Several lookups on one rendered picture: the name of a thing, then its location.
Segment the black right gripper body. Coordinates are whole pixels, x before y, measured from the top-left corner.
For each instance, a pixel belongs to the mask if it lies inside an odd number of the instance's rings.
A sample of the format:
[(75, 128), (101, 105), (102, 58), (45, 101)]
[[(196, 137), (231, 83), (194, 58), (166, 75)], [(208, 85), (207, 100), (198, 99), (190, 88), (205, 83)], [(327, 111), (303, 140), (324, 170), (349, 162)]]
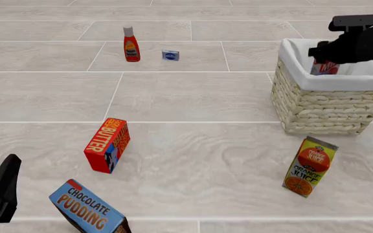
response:
[(320, 41), (314, 48), (309, 48), (308, 56), (313, 57), (316, 63), (326, 63), (327, 61), (344, 64), (343, 46), (336, 41)]

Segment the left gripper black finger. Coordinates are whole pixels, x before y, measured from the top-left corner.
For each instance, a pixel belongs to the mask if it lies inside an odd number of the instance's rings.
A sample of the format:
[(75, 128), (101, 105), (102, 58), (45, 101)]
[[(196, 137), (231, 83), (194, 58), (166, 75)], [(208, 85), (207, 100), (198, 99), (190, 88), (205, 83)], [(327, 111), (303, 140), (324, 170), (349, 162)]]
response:
[(21, 166), (21, 159), (15, 155), (8, 155), (0, 165), (0, 205), (8, 203), (17, 206), (17, 178)]

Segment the milk carton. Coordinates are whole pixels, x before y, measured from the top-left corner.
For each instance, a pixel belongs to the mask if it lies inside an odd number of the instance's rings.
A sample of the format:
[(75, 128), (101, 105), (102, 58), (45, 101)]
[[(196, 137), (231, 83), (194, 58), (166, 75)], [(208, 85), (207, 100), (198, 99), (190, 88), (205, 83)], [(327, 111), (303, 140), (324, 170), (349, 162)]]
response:
[(313, 60), (313, 65), (310, 71), (311, 75), (335, 75), (337, 74), (340, 65), (331, 61)]

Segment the woven basket with white liner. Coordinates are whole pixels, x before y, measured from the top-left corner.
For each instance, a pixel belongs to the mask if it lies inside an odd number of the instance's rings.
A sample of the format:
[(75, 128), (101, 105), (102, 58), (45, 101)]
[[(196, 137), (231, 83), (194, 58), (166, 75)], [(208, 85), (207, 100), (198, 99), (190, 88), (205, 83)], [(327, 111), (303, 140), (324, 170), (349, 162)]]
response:
[(317, 39), (283, 39), (271, 99), (286, 133), (359, 134), (373, 120), (373, 61), (311, 75)]

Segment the small flat plate on stalk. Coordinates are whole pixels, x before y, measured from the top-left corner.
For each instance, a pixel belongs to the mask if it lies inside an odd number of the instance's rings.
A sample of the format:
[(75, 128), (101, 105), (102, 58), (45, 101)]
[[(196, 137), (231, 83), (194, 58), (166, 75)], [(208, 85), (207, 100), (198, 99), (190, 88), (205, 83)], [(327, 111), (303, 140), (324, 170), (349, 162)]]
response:
[(331, 32), (362, 31), (373, 27), (373, 15), (335, 16), (328, 25)]

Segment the blue chocolate pudding box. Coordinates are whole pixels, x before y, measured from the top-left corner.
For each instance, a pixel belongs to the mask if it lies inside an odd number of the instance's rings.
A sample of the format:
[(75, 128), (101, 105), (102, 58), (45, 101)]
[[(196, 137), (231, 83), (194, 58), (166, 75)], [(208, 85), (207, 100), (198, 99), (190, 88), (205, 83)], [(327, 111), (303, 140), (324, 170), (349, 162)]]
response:
[(81, 233), (132, 233), (124, 215), (74, 179), (60, 186), (49, 199)]

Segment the red butter box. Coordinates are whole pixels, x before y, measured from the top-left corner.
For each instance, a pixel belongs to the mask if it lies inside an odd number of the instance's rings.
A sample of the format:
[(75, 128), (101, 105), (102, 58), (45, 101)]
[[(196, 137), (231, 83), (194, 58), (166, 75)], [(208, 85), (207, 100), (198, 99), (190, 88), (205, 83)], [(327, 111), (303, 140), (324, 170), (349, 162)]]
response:
[(96, 172), (111, 174), (130, 141), (125, 120), (107, 118), (84, 149), (84, 154)]

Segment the orange juice carton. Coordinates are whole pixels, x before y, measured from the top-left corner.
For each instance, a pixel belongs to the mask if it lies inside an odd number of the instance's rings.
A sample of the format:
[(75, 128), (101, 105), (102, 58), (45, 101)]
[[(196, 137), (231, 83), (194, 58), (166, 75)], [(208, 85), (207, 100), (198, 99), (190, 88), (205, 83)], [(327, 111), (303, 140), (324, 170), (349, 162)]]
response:
[(338, 147), (307, 136), (300, 145), (282, 186), (308, 197), (330, 168)]

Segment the small blue box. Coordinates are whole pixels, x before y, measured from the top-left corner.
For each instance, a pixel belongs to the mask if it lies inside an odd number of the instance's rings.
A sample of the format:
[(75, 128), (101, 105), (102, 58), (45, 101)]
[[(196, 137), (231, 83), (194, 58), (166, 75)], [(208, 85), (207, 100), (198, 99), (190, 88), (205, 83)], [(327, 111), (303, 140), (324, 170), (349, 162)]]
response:
[(162, 50), (162, 58), (163, 60), (179, 61), (180, 53), (175, 50)]

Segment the red ketchup bottle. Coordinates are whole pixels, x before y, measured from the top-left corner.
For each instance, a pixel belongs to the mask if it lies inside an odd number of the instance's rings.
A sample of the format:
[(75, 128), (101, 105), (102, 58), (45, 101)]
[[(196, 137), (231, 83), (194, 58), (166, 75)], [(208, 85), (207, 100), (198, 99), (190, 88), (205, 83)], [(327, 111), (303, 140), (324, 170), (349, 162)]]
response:
[(128, 62), (138, 62), (141, 59), (139, 45), (133, 33), (133, 27), (123, 27), (124, 55)]

